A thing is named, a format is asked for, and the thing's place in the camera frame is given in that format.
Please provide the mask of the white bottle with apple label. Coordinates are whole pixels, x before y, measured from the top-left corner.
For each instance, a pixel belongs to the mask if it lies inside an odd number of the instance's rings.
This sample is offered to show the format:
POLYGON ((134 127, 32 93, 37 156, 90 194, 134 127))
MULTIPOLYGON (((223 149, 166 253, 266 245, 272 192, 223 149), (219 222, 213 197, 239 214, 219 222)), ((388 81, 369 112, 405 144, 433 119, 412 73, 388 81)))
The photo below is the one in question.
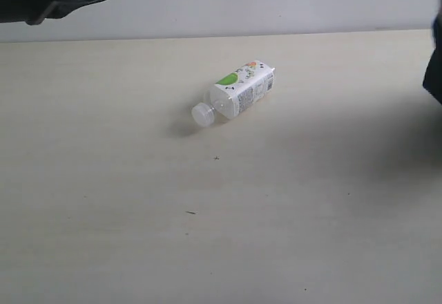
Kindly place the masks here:
POLYGON ((261 100, 273 88, 275 68, 251 61, 212 85, 191 110, 201 127, 232 120, 261 100))

